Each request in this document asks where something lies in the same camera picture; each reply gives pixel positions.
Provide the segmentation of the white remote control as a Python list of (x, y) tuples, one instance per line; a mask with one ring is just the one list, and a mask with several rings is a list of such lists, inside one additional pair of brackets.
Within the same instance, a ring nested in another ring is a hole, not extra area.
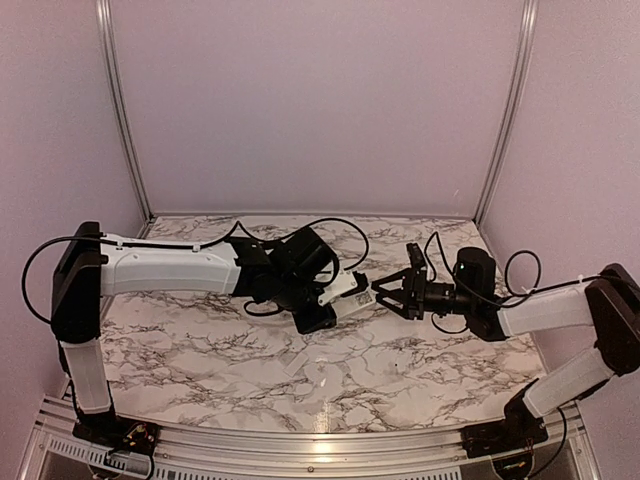
[(375, 305), (375, 293), (370, 288), (367, 288), (362, 292), (337, 298), (329, 304), (329, 310), (333, 313), (336, 322), (340, 323), (357, 317)]

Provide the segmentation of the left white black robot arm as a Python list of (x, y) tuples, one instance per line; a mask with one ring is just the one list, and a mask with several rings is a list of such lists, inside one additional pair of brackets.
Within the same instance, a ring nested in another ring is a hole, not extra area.
[(106, 445), (126, 436), (99, 342), (102, 297), (194, 291), (270, 302), (305, 335), (336, 325), (334, 309), (320, 296), (338, 273), (337, 255), (309, 227), (285, 240), (227, 235), (204, 244), (160, 244), (108, 236), (98, 223), (83, 223), (54, 271), (51, 307), (79, 422)]

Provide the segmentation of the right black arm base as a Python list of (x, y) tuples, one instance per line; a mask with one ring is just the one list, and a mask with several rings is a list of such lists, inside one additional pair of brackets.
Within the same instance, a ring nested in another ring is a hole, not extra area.
[(502, 419), (461, 429), (462, 446), (469, 458), (531, 448), (549, 438), (544, 420), (535, 417), (524, 403), (525, 393), (535, 383), (523, 387), (506, 403)]

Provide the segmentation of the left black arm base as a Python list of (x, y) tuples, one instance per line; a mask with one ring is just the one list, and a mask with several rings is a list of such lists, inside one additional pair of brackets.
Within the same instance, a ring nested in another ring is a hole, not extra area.
[(75, 438), (108, 447), (112, 453), (132, 452), (152, 456), (160, 426), (122, 417), (112, 412), (82, 416), (74, 425)]

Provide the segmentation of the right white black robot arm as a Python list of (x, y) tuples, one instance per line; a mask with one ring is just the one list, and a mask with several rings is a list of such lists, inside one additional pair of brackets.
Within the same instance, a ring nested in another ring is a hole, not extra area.
[(525, 387), (504, 407), (495, 438), (515, 448), (540, 419), (613, 377), (639, 368), (639, 286), (619, 264), (600, 274), (522, 297), (495, 293), (496, 262), (476, 247), (458, 251), (449, 283), (429, 278), (425, 253), (407, 246), (411, 265), (372, 284), (379, 304), (408, 320), (427, 313), (461, 315), (466, 328), (487, 342), (524, 333), (588, 326), (596, 341), (564, 365)]

